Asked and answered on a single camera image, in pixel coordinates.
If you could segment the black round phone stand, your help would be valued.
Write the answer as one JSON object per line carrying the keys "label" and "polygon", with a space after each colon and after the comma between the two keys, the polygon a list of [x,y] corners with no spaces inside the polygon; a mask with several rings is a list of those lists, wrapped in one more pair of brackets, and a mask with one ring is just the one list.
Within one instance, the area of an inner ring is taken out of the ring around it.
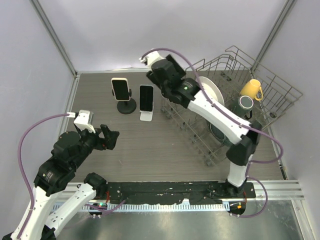
{"label": "black round phone stand", "polygon": [[117,110],[124,115],[133,113],[137,108],[136,101],[132,98],[132,90],[128,90],[130,99],[128,101],[117,100]]}

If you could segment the blue ceramic plate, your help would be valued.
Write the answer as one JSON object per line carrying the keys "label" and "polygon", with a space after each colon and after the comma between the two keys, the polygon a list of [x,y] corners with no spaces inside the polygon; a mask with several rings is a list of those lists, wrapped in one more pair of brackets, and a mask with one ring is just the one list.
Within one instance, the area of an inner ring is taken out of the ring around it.
{"label": "blue ceramic plate", "polygon": [[209,130],[211,134],[215,137],[217,141],[219,141],[222,145],[230,147],[232,142],[227,138],[227,136],[222,133],[217,127],[213,124],[209,123]]}

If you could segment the silver phone stand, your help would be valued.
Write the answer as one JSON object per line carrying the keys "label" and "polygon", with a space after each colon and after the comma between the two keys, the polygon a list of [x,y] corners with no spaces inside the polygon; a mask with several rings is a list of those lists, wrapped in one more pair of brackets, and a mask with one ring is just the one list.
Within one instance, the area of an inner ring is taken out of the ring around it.
{"label": "silver phone stand", "polygon": [[153,119],[153,111],[140,111],[140,120],[143,122],[151,122]]}

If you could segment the white plate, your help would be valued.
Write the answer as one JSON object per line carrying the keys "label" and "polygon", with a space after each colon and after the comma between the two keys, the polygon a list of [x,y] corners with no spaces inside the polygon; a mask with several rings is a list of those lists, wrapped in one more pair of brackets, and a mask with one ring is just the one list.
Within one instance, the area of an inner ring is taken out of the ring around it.
{"label": "white plate", "polygon": [[199,92],[195,95],[195,99],[199,102],[206,102],[208,104],[219,103],[224,106],[225,101],[220,89],[216,84],[207,77],[200,76],[198,78]]}

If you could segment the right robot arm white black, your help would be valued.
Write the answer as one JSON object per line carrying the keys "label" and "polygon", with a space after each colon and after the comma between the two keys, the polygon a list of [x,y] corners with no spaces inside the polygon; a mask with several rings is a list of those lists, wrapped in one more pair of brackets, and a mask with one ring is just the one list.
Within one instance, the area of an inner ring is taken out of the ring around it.
{"label": "right robot arm white black", "polygon": [[209,79],[186,77],[186,72],[170,54],[162,57],[154,51],[143,55],[140,62],[147,66],[147,78],[165,99],[203,117],[229,139],[231,145],[226,152],[229,173],[215,194],[238,197],[248,180],[246,172],[261,138],[261,124],[244,120],[225,108],[210,95],[214,84]]}

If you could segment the white cased smartphone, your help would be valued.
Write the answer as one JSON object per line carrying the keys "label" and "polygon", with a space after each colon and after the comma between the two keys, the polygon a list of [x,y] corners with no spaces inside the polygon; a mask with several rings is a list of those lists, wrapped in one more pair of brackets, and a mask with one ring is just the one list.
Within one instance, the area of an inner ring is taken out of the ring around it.
{"label": "white cased smartphone", "polygon": [[127,78],[113,77],[111,85],[113,96],[117,101],[126,102],[130,100],[131,96]]}

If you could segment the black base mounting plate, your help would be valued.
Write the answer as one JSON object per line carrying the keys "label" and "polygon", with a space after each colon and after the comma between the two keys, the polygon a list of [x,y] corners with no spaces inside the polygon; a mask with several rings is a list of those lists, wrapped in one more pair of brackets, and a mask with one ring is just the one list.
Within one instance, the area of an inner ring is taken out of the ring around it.
{"label": "black base mounting plate", "polygon": [[223,199],[254,199],[256,192],[251,182],[239,189],[222,181],[160,181],[109,182],[112,204],[125,201],[127,205],[173,205],[189,200],[191,205],[220,204]]}

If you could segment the yellow mug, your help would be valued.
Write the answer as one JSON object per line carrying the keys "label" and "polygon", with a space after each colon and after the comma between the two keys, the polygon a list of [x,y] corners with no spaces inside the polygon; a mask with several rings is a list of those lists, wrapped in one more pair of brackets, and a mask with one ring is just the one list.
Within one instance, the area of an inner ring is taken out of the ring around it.
{"label": "yellow mug", "polygon": [[251,79],[248,81],[240,91],[240,95],[249,96],[252,99],[261,101],[264,95],[260,81],[257,79]]}

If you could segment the dark green mug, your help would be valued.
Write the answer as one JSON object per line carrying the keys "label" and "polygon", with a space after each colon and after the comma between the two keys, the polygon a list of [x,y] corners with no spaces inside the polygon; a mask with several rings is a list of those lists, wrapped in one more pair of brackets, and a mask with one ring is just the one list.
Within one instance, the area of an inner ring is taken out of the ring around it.
{"label": "dark green mug", "polygon": [[240,118],[250,120],[253,116],[254,101],[248,95],[241,95],[230,105],[230,111]]}

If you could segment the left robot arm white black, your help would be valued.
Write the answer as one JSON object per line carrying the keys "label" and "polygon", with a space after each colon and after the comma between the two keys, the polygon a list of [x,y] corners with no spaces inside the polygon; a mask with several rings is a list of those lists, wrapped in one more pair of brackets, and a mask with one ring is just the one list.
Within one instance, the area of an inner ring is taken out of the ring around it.
{"label": "left robot arm white black", "polygon": [[57,210],[57,199],[75,177],[79,166],[93,150],[113,150],[120,133],[107,125],[89,132],[87,129],[64,132],[53,145],[52,156],[38,169],[28,205],[15,231],[5,240],[55,240],[67,223],[88,201],[100,200],[107,192],[107,181],[89,173],[76,192]]}

